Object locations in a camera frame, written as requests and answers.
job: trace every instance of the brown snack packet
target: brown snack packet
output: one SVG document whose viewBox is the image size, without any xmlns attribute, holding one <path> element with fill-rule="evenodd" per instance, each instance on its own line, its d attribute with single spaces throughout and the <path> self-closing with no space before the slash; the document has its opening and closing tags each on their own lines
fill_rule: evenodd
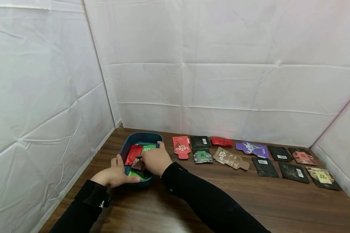
<svg viewBox="0 0 350 233">
<path fill-rule="evenodd" d="M 220 162 L 221 164 L 227 164 L 234 169 L 242 168 L 244 170 L 248 170 L 250 167 L 250 164 L 248 162 L 245 162 L 241 156 L 232 154 L 228 150 L 225 150 L 221 147 L 217 149 L 213 158 L 217 162 Z"/>
<path fill-rule="evenodd" d="M 135 161 L 133 162 L 131 168 L 136 169 L 136 170 L 140 170 L 140 171 L 146 170 L 145 164 L 141 160 L 141 156 L 138 156 L 135 158 Z"/>
</svg>

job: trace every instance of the beige snack packet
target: beige snack packet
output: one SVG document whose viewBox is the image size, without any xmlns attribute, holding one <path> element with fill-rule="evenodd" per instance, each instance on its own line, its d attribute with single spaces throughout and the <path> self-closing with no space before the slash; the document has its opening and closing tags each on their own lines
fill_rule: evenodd
<svg viewBox="0 0 350 233">
<path fill-rule="evenodd" d="M 244 170 L 248 170 L 250 164 L 248 162 L 243 161 L 243 158 L 239 155 L 232 154 L 228 150 L 225 150 L 221 147 L 217 149 L 213 158 L 220 162 L 221 164 L 227 164 L 234 169 L 242 168 Z"/>
</svg>

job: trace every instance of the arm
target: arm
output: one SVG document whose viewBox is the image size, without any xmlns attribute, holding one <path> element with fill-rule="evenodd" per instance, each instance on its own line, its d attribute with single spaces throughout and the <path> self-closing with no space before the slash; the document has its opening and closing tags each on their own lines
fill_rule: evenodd
<svg viewBox="0 0 350 233">
<path fill-rule="evenodd" d="M 86 181 L 82 189 L 92 185 L 96 186 L 96 192 L 106 193 L 107 188 L 105 186 L 90 180 Z M 102 208 L 98 206 L 91 206 L 79 199 L 75 199 L 55 223 L 50 232 L 89 232 L 92 225 L 101 214 L 101 210 Z"/>
<path fill-rule="evenodd" d="M 51 233 L 89 232 L 102 212 L 109 205 L 107 186 L 117 187 L 124 183 L 138 183 L 140 177 L 126 176 L 122 157 L 111 160 L 111 167 L 102 170 L 86 181 L 74 201 L 50 230 Z"/>
<path fill-rule="evenodd" d="M 145 165 L 161 176 L 166 189 L 184 199 L 214 232 L 269 232 L 234 199 L 211 183 L 172 162 L 163 142 L 160 148 L 142 154 Z"/>
</svg>

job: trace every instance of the tabletop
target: tabletop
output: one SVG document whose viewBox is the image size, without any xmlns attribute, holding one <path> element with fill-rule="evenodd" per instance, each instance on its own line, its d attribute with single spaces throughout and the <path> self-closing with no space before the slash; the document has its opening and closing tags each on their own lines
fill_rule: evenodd
<svg viewBox="0 0 350 233">
<path fill-rule="evenodd" d="M 120 152 L 126 138 L 138 131 L 146 130 L 130 128 L 114 130 L 40 232 L 49 232 L 84 182 L 97 172 L 108 168 L 110 160 Z M 215 160 L 213 164 L 195 164 L 192 154 L 189 154 L 188 160 L 179 160 L 173 153 L 172 137 L 183 135 L 157 133 L 163 136 L 166 150 L 173 161 L 225 191 L 271 232 L 350 233 L 350 198 L 344 191 L 317 187 L 307 172 L 310 184 L 284 179 L 278 162 L 271 156 L 270 160 L 273 161 L 280 178 L 260 177 L 251 160 L 255 156 L 246 155 L 235 148 L 224 147 L 249 162 L 251 165 L 248 171 L 235 170 Z M 214 145 L 210 148 L 212 155 L 217 148 Z M 313 153 L 312 155 L 319 164 L 316 167 L 324 168 L 320 160 Z M 297 164 L 295 160 L 290 164 L 300 165 L 306 171 L 305 164 Z M 127 186 L 115 188 L 113 201 L 109 208 L 103 209 L 91 232 L 207 233 L 211 230 L 200 221 L 185 201 L 165 191 L 160 178 L 155 177 L 155 182 L 150 188 Z"/>
</svg>

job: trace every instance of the white wall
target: white wall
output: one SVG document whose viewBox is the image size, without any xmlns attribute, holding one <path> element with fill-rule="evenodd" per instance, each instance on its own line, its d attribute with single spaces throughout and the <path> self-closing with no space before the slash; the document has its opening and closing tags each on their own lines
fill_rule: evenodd
<svg viewBox="0 0 350 233">
<path fill-rule="evenodd" d="M 79 0 L 0 0 L 0 232 L 37 232 L 114 129 Z"/>
<path fill-rule="evenodd" d="M 350 103 L 312 150 L 350 196 Z"/>
<path fill-rule="evenodd" d="M 84 1 L 125 127 L 309 147 L 350 100 L 350 1 Z"/>
</svg>

